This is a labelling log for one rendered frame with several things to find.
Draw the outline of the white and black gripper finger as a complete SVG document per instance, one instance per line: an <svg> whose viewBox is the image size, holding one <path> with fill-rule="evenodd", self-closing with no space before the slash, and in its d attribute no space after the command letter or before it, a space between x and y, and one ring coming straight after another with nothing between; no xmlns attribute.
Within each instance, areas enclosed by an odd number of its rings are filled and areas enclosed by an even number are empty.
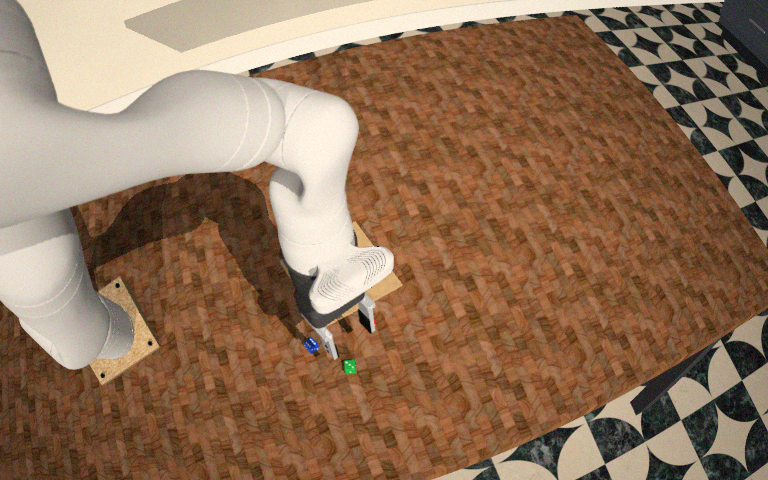
<svg viewBox="0 0 768 480"><path fill-rule="evenodd" d="M333 335L332 333L326 328L315 328L313 327L310 322L303 316L302 317L309 323L309 325L316 331L316 333L324 340L321 339L324 349L329 353L329 355L335 360L339 357L338 350L336 347L336 344L333 341ZM328 342L327 342L328 341Z"/></svg>
<svg viewBox="0 0 768 480"><path fill-rule="evenodd" d="M375 331L373 308L376 307L375 302L365 293L363 300L358 303L358 315L360 323L371 334Z"/></svg>

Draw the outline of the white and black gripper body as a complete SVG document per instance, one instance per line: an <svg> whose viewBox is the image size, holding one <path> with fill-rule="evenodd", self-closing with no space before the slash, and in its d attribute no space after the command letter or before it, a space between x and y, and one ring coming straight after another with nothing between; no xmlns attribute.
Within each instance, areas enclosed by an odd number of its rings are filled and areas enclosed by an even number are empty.
<svg viewBox="0 0 768 480"><path fill-rule="evenodd" d="M296 288L297 307L318 329L363 300L365 291L394 267L394 255L388 248L358 247L349 211L341 231L319 244L297 244L277 230L281 257Z"/></svg>

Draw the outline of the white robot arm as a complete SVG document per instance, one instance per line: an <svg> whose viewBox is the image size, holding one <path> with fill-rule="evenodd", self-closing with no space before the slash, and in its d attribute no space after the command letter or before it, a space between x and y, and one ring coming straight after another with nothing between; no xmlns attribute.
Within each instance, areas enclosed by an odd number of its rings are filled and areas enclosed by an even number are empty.
<svg viewBox="0 0 768 480"><path fill-rule="evenodd" d="M0 301L68 369L121 358L133 322L94 290L70 207L265 161L278 166L269 197L280 233L319 244L347 221L358 132L338 96L212 70L170 75L117 113L64 105L24 8L0 0Z"/></svg>

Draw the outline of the blue die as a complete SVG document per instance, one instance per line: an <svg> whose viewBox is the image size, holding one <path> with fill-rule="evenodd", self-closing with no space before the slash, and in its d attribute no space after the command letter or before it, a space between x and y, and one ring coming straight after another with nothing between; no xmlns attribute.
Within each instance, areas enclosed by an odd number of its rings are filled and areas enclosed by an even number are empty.
<svg viewBox="0 0 768 480"><path fill-rule="evenodd" d="M312 337L306 340L303 344L311 354L319 349L318 343Z"/></svg>

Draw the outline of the tan square mat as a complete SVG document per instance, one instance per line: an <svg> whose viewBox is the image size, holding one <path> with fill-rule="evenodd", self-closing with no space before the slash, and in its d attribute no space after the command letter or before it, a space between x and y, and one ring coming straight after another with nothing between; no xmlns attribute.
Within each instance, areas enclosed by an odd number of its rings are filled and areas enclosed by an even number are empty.
<svg viewBox="0 0 768 480"><path fill-rule="evenodd" d="M353 224L353 229L354 229L354 231L356 233L356 236L357 236L358 247L373 246L373 244L370 242L370 240L367 238L367 236L364 234L364 232L358 226L356 221L352 222L352 224ZM283 260L281 259L281 260L279 260L279 262L281 263L282 267L284 268L285 272L287 273L288 277L290 278L288 270L287 270L287 267L285 266ZM399 288L401 286L402 286L402 283L400 282L400 280L397 278L397 276L392 271L388 276L386 276L380 282L378 282L377 284L375 284L374 286L372 286L371 288L366 290L365 293L373 301L376 301L377 299L387 295L388 293L396 290L397 288ZM339 316L334 321L329 323L327 326L329 326L329 325L335 323L336 321L338 321L338 320L340 320L340 319L350 315L351 313L357 311L357 309L359 309L358 308L358 303L355 306L353 306L352 308L350 308L350 310L345 312L343 315Z"/></svg>

